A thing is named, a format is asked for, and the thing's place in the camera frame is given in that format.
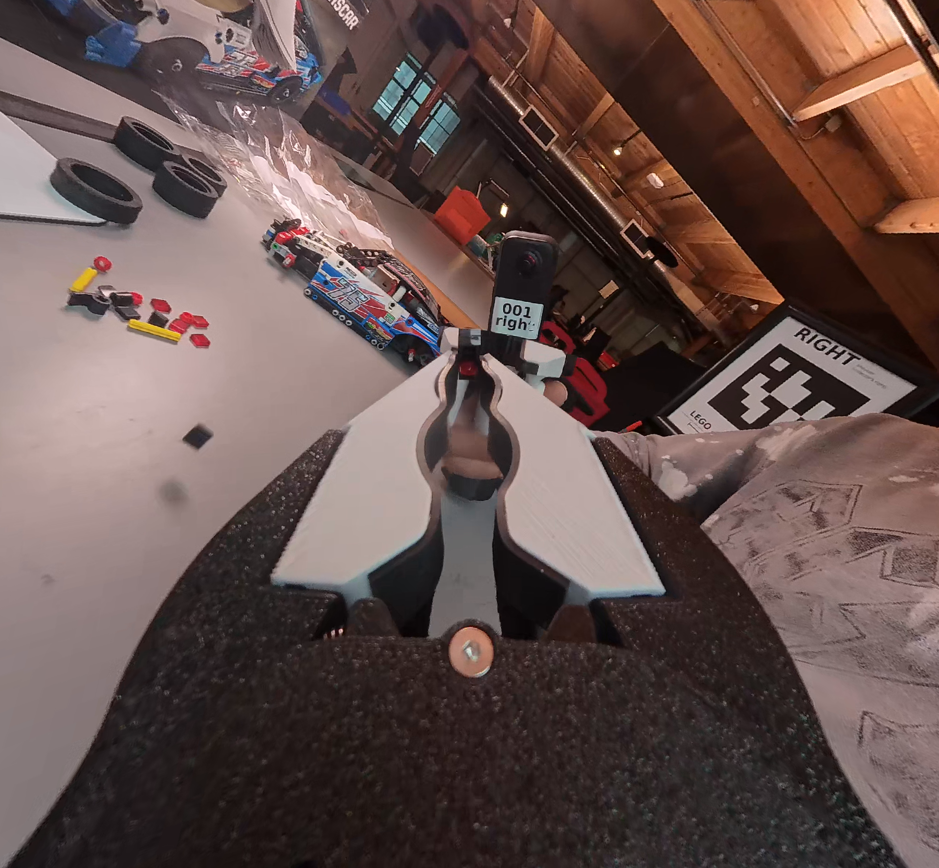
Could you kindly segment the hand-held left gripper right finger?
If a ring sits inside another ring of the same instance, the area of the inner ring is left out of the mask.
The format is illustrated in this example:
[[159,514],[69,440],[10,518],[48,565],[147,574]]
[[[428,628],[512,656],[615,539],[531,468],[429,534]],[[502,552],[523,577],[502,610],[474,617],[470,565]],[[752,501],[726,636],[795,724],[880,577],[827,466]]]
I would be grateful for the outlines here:
[[564,607],[663,597],[588,430],[498,360],[481,358],[480,374],[502,475],[492,542],[501,634],[533,640]]

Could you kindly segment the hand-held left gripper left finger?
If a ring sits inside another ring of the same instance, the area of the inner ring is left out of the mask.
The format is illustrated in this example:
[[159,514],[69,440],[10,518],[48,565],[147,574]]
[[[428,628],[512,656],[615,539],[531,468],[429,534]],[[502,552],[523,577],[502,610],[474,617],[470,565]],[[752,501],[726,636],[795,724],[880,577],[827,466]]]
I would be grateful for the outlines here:
[[458,377],[441,356],[354,417],[271,574],[282,587],[381,601],[425,637],[444,561],[435,478]]

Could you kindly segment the cluster of small toy bricks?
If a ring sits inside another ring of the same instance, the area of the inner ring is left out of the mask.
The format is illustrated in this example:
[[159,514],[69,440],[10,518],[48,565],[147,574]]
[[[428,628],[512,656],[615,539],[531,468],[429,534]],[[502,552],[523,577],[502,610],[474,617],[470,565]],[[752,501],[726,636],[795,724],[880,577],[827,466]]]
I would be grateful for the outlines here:
[[195,348],[209,349],[209,321],[190,311],[175,311],[165,298],[146,299],[135,289],[115,287],[106,280],[113,263],[94,256],[67,288],[66,308],[84,311],[94,319],[114,316],[134,333],[177,344],[188,340]]

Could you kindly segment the person's right forearm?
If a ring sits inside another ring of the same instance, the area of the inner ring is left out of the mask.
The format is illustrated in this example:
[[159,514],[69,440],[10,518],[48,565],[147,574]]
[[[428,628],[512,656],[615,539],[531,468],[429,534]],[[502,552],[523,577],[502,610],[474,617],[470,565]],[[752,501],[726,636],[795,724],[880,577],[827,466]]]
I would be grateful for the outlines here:
[[937,484],[937,429],[882,413],[709,437],[594,431],[592,438],[609,440],[669,499],[701,519],[762,477],[877,488]]

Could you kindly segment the person's right hand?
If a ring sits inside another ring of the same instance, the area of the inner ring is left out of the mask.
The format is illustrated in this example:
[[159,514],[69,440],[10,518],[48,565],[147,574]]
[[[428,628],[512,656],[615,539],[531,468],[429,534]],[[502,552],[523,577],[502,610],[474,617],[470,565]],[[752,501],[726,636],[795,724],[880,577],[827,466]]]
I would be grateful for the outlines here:
[[460,407],[449,424],[448,449],[441,461],[446,477],[500,481],[505,475],[489,452],[487,434],[477,423],[480,393],[479,384],[467,381]]

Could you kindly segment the red chair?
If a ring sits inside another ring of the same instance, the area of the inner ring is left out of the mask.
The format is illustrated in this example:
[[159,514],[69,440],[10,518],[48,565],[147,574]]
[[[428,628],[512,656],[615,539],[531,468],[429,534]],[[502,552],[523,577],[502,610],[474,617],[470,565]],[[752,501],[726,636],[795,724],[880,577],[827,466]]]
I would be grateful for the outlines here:
[[607,386],[599,372],[586,359],[569,356],[562,378],[567,391],[563,408],[582,425],[590,428],[606,416]]
[[583,358],[583,349],[561,325],[545,320],[539,334],[539,342],[555,347],[567,355]]

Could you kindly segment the paned window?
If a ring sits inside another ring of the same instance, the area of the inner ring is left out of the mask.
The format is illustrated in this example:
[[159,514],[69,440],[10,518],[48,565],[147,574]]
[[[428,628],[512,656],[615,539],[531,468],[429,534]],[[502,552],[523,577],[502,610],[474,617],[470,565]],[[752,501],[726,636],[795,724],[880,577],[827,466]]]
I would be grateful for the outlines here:
[[[398,139],[415,119],[418,110],[431,96],[437,80],[411,52],[406,52],[372,106],[383,133]],[[460,125],[458,106],[443,92],[421,125],[417,149],[435,157]]]

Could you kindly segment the clear plastic bag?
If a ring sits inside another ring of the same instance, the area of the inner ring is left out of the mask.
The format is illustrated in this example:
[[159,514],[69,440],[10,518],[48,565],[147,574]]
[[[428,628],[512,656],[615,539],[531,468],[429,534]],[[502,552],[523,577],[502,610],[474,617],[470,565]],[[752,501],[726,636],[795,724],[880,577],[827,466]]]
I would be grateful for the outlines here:
[[157,96],[197,149],[273,214],[301,219],[333,245],[393,251],[371,197],[298,121],[241,97],[159,87]]

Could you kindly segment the black framed marker board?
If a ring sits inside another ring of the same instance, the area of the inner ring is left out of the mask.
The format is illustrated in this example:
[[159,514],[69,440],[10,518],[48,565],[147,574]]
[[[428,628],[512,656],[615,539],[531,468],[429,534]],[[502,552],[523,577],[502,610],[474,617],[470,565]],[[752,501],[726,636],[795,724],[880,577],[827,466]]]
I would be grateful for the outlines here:
[[648,424],[707,437],[872,413],[909,419],[937,394],[936,373],[786,300]]

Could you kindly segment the black rubber toy tyre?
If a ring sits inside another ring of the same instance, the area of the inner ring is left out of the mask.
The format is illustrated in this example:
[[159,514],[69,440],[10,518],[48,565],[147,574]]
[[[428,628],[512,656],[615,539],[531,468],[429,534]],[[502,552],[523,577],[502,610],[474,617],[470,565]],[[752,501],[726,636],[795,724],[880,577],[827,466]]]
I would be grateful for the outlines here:
[[66,201],[105,222],[129,226],[143,210],[135,190],[90,162],[60,158],[49,180]]
[[164,164],[181,162],[175,143],[137,118],[124,115],[117,124],[112,144],[125,157],[156,173]]
[[178,160],[164,161],[155,170],[151,186],[164,202],[197,219],[209,216],[219,201],[214,186]]
[[221,171],[214,165],[208,163],[201,157],[190,153],[181,153],[179,160],[191,172],[193,172],[194,175],[210,186],[218,198],[221,198],[224,195],[228,187],[228,183],[226,178],[222,175]]

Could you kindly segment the racing car printed toy box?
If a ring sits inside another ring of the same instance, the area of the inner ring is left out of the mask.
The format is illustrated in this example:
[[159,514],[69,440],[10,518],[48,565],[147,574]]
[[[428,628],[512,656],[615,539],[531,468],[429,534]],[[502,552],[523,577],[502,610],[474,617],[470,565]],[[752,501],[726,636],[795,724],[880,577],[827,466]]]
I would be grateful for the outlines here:
[[102,84],[130,77],[241,97],[301,117],[346,57],[361,0],[296,0],[292,66],[256,51],[252,7],[220,13],[195,0],[2,0],[2,39]]

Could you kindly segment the white instruction sheet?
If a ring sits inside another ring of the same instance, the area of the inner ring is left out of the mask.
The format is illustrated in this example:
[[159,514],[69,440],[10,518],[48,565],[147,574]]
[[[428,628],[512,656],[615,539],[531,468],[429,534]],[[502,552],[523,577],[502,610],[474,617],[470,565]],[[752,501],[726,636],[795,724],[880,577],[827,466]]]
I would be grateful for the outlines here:
[[64,199],[50,182],[56,158],[1,114],[1,219],[70,226],[104,225]]

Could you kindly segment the metal ventilation duct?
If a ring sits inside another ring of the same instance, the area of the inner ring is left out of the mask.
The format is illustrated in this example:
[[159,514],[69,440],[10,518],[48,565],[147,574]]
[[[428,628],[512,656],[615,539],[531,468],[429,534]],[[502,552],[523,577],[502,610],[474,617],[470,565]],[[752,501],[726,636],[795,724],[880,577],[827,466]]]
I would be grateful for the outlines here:
[[522,124],[525,110],[494,77],[473,87],[476,110],[499,136],[504,153],[534,189],[615,274],[662,286],[666,266],[639,251],[625,234],[630,223],[575,162],[543,148]]

